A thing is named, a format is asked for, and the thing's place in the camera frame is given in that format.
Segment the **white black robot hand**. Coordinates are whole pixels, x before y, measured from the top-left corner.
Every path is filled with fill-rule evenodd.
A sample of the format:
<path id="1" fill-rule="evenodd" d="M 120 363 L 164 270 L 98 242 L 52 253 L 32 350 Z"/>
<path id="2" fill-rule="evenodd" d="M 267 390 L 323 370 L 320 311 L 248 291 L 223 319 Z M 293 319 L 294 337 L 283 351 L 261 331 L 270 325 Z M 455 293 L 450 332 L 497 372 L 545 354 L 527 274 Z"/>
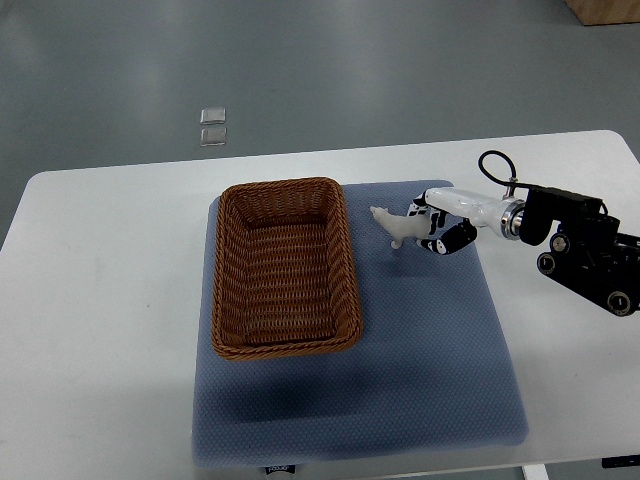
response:
<path id="1" fill-rule="evenodd" d="M 479 229 L 498 237 L 519 239 L 525 201 L 513 195 L 497 199 L 455 187 L 425 190 L 408 207 L 410 217 L 424 217 L 427 237 L 416 243 L 439 255 L 457 252 L 473 243 Z"/>

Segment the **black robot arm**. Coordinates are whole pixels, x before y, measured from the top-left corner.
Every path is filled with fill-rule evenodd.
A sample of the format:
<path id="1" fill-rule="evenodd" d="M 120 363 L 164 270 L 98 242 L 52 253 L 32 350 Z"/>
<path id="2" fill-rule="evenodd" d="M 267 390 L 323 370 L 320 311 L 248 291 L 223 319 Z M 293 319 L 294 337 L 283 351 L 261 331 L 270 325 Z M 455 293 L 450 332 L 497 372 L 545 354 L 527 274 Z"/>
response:
<path id="1" fill-rule="evenodd" d="M 639 238 L 619 231 L 603 201 L 552 187 L 530 186 L 520 240 L 549 250 L 537 258 L 547 278 L 616 316 L 639 310 Z"/>

